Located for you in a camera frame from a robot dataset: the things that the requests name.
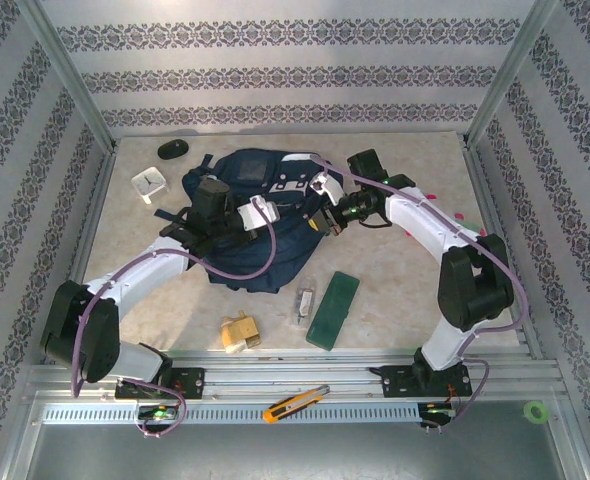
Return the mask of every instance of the green box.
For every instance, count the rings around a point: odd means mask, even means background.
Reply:
[[[358,286],[357,278],[335,272],[306,334],[308,343],[329,352],[333,349]]]

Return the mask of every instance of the white alarm clock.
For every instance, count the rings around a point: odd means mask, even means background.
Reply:
[[[142,173],[138,173],[131,179],[131,183],[148,205],[151,204],[151,197],[155,193],[164,189],[168,190],[166,179],[155,167],[147,168]]]

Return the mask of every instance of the black computer mouse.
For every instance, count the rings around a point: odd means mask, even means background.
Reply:
[[[184,140],[171,140],[157,149],[157,155],[162,160],[171,160],[173,158],[181,157],[188,152],[188,143]]]

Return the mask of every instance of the navy backpack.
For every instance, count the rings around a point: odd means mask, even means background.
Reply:
[[[294,152],[247,148],[221,158],[213,168],[208,167],[212,155],[206,155],[202,165],[182,178],[182,185],[192,199],[204,175],[213,175],[229,185],[238,205],[250,197],[262,195],[275,202],[280,219],[273,224],[277,237],[277,254],[269,269],[257,278],[245,281],[229,280],[209,272],[211,283],[221,283],[233,290],[277,293],[304,266],[324,236],[308,224],[321,205],[327,201],[308,187],[310,180],[322,170],[311,160],[282,161]],[[340,183],[341,175],[331,173]],[[231,248],[219,244],[205,257],[214,267],[228,273],[245,275],[259,270],[270,254],[271,242],[266,228],[258,238],[243,247]]]

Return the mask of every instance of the patterned wallpaper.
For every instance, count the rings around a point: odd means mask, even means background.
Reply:
[[[560,2],[478,152],[590,447],[590,2]]]
[[[16,4],[0,0],[0,452],[104,159]]]
[[[532,0],[44,6],[113,135],[457,130]]]

